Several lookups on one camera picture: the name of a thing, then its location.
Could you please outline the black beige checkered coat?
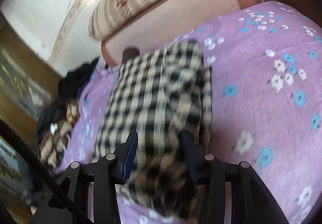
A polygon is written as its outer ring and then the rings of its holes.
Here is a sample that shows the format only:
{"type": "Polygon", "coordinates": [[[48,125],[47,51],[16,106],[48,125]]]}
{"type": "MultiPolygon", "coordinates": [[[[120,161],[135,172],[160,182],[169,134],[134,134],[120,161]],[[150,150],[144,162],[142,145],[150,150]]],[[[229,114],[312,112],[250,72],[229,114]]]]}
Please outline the black beige checkered coat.
{"type": "Polygon", "coordinates": [[[166,217],[188,219],[199,190],[189,180],[179,135],[211,139],[211,70],[194,40],[183,40],[122,64],[94,145],[93,160],[138,134],[134,167],[116,191],[166,217]]]}

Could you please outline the black garment pile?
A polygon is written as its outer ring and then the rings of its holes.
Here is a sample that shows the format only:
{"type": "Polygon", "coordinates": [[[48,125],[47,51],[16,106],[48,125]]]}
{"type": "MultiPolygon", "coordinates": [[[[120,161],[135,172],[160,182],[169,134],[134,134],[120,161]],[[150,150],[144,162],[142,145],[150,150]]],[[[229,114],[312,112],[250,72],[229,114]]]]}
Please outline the black garment pile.
{"type": "Polygon", "coordinates": [[[86,83],[89,82],[98,61],[99,57],[90,63],[83,63],[75,70],[67,72],[67,75],[59,81],[57,99],[40,113],[35,132],[38,141],[40,141],[47,131],[50,131],[51,124],[55,124],[60,119],[65,118],[67,103],[77,99],[77,96],[80,96],[81,88],[84,88],[86,83]]]}

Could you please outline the beige brown clothes pile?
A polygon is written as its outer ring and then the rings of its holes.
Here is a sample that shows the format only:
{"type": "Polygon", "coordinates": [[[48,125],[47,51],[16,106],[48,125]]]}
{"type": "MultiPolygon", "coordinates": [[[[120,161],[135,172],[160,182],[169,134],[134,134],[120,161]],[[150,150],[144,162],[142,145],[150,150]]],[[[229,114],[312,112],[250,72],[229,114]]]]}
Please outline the beige brown clothes pile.
{"type": "Polygon", "coordinates": [[[40,114],[36,131],[38,158],[51,175],[62,163],[78,118],[76,99],[58,98],[40,114]]]}

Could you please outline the purple floral bed sheet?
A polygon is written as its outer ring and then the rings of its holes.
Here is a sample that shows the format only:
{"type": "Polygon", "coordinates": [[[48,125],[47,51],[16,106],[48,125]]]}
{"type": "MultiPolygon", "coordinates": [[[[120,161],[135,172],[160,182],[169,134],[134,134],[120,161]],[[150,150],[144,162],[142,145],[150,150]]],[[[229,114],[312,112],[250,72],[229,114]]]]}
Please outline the purple floral bed sheet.
{"type": "Polygon", "coordinates": [[[289,223],[321,207],[321,28],[290,6],[254,5],[214,18],[196,39],[211,68],[209,151],[248,161],[289,223]]]}

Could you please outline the pink upholstered headboard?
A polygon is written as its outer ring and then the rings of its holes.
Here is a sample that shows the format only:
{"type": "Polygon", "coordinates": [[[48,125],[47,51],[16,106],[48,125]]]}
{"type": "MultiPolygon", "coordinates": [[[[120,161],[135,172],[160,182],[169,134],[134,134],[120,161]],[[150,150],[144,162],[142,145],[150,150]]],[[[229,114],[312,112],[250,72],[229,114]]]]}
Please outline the pink upholstered headboard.
{"type": "Polygon", "coordinates": [[[125,48],[155,50],[210,19],[270,0],[160,0],[101,42],[108,66],[122,61],[125,48]]]}

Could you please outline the wooden wardrobe with glass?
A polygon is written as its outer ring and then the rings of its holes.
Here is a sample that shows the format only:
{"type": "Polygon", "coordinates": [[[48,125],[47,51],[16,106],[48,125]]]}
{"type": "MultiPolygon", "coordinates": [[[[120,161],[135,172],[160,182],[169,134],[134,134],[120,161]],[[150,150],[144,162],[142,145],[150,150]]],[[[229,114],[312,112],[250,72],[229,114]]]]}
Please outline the wooden wardrobe with glass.
{"type": "MultiPolygon", "coordinates": [[[[37,143],[38,117],[56,97],[60,78],[1,17],[1,120],[29,146],[37,143]]],[[[1,202],[18,223],[32,216],[26,203],[31,188],[27,165],[1,139],[1,202]]]]}

